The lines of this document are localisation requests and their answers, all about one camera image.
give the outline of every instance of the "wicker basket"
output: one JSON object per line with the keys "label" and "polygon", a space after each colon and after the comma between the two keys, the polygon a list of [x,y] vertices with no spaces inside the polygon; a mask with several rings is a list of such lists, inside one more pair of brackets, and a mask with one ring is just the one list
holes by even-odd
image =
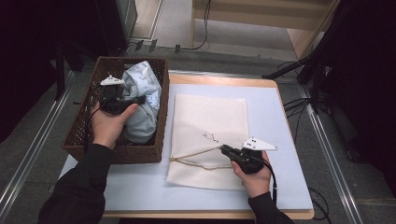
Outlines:
{"label": "wicker basket", "polygon": [[[118,57],[99,57],[94,67],[92,79],[88,86],[83,102],[75,117],[75,120],[64,139],[62,148],[65,149],[77,161],[84,156],[85,123],[87,120],[86,107],[90,96],[91,108],[99,97],[98,88],[100,82],[109,75],[122,78],[123,72],[129,67],[147,61],[162,87],[160,111],[157,118],[157,129],[153,137],[145,145],[136,145],[120,135],[113,149],[113,164],[154,163],[160,162],[163,152],[163,136],[166,123],[169,95],[169,74],[165,59],[137,59]],[[88,129],[88,141],[92,141],[92,128]]]}

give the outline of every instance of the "crumpled white fabric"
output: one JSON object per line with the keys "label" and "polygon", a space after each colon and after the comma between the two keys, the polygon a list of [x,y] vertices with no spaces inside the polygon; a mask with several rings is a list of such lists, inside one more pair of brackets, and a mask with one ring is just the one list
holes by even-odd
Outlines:
{"label": "crumpled white fabric", "polygon": [[219,147],[240,148],[247,139],[245,99],[177,94],[166,181],[200,189],[242,189]]}
{"label": "crumpled white fabric", "polygon": [[124,136],[137,144],[145,144],[154,135],[160,109],[161,85],[149,63],[138,63],[123,73],[125,100],[146,95],[146,103],[125,122]]}

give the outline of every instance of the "hand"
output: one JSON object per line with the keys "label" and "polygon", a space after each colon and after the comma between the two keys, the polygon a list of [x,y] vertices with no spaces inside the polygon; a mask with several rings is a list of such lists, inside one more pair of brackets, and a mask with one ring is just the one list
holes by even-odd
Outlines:
{"label": "hand", "polygon": [[113,149],[116,145],[117,138],[122,132],[125,121],[132,116],[138,105],[133,104],[128,106],[122,114],[117,116],[97,110],[98,108],[99,103],[96,103],[91,111],[91,114],[94,113],[91,118],[93,143]]}
{"label": "hand", "polygon": [[[262,152],[262,157],[269,162],[267,153]],[[242,179],[242,185],[250,198],[264,194],[270,190],[271,171],[264,166],[257,174],[245,175],[238,163],[231,161],[233,172]]]}

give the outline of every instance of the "cream cloth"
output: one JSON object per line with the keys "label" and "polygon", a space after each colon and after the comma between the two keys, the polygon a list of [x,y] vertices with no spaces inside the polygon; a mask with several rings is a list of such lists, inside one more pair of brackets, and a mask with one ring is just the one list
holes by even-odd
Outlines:
{"label": "cream cloth", "polygon": [[245,99],[177,94],[166,181],[200,189],[242,189],[220,146],[248,139]]}

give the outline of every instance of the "black cable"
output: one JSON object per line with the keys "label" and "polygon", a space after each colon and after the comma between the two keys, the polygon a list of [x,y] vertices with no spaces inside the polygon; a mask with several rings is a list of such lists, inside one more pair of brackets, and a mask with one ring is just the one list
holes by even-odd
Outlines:
{"label": "black cable", "polygon": [[[202,44],[199,47],[196,47],[196,48],[180,48],[179,50],[197,50],[197,49],[200,49],[204,45],[204,43],[206,42],[206,40],[207,40],[207,21],[208,21],[208,18],[209,18],[210,3],[211,3],[211,0],[208,0],[207,4],[206,4],[206,7],[205,7],[205,14],[204,14],[205,39],[204,39],[204,41],[202,42]],[[177,48],[161,47],[161,46],[156,46],[155,48],[157,48],[157,49],[177,49]]]}
{"label": "black cable", "polygon": [[101,86],[95,86],[92,88],[91,92],[90,92],[90,96],[88,98],[88,102],[87,105],[85,107],[85,126],[84,126],[84,154],[87,153],[88,150],[88,131],[90,128],[90,124],[91,124],[91,117],[94,113],[96,113],[99,109],[97,109],[96,111],[94,111],[91,114],[91,107],[92,107],[92,98],[93,98],[93,94],[96,91],[96,89],[100,88]]}
{"label": "black cable", "polygon": [[279,68],[280,68],[283,64],[287,64],[287,63],[296,63],[296,62],[290,61],[290,62],[280,63],[280,64],[276,67],[276,71],[279,71]]}
{"label": "black cable", "polygon": [[253,159],[253,160],[255,160],[255,161],[259,161],[259,162],[263,163],[263,165],[266,166],[266,167],[268,168],[268,170],[270,170],[271,175],[272,175],[272,177],[273,177],[273,179],[274,179],[274,181],[273,181],[273,192],[272,192],[272,193],[273,193],[273,196],[272,196],[272,198],[273,198],[274,204],[276,204],[276,201],[277,201],[277,183],[276,183],[275,173],[274,173],[274,170],[273,170],[273,168],[272,168],[270,162],[267,161],[267,160],[265,160],[264,158],[262,158],[262,160],[259,160],[259,159],[256,158],[256,157],[252,157],[252,156],[250,156],[250,155],[247,155],[247,156],[248,156],[250,159]]}
{"label": "black cable", "polygon": [[283,69],[281,69],[281,70],[279,70],[279,71],[274,72],[273,74],[270,74],[270,75],[263,75],[262,78],[275,79],[275,78],[277,78],[277,77],[281,77],[281,76],[285,75],[286,73],[288,73],[288,72],[290,72],[290,71],[292,71],[292,70],[295,71],[295,70],[296,70],[297,68],[299,68],[300,66],[304,66],[306,63],[308,63],[309,61],[311,61],[311,59],[312,59],[312,56],[311,56],[311,55],[308,55],[307,57],[305,57],[305,58],[303,58],[303,59],[301,59],[301,60],[299,60],[299,61],[297,61],[297,62],[294,62],[294,63],[292,63],[292,64],[286,66],[285,68],[283,68]]}
{"label": "black cable", "polygon": [[327,219],[327,221],[329,222],[329,224],[332,224],[332,221],[330,220],[329,217],[329,205],[327,204],[326,199],[323,197],[323,195],[321,195],[317,190],[315,189],[311,189],[308,188],[309,190],[314,191],[317,195],[319,195],[319,197],[323,200],[323,202],[326,204],[326,210],[314,199],[312,199],[312,202],[318,207],[318,209],[323,213],[323,217],[313,217],[314,220],[323,220],[323,219]]}
{"label": "black cable", "polygon": [[298,114],[298,113],[296,113],[296,111],[297,111],[301,106],[304,106],[304,104],[305,104],[305,102],[301,102],[301,103],[299,103],[299,104],[297,104],[297,105],[294,105],[294,106],[289,107],[288,110],[286,110],[286,111],[289,111],[289,110],[292,110],[292,109],[294,109],[294,110],[291,111],[291,113],[290,113],[289,115],[287,115],[287,118],[290,118],[291,116],[294,116],[294,115]]}
{"label": "black cable", "polygon": [[303,111],[306,109],[307,106],[308,106],[308,105],[304,105],[304,106],[303,106],[303,109],[301,109],[300,112],[299,112],[300,115],[299,115],[299,117],[298,117],[298,119],[297,119],[296,130],[295,130],[295,132],[294,132],[294,144],[297,143],[297,132],[298,132],[299,124],[300,124],[301,115],[303,114]]}
{"label": "black cable", "polygon": [[290,102],[288,102],[286,104],[283,104],[283,106],[285,107],[286,105],[290,105],[290,104],[292,104],[294,102],[303,101],[303,100],[307,100],[307,99],[308,98],[300,98],[300,99],[297,99],[297,100],[292,100],[292,101],[290,101]]}

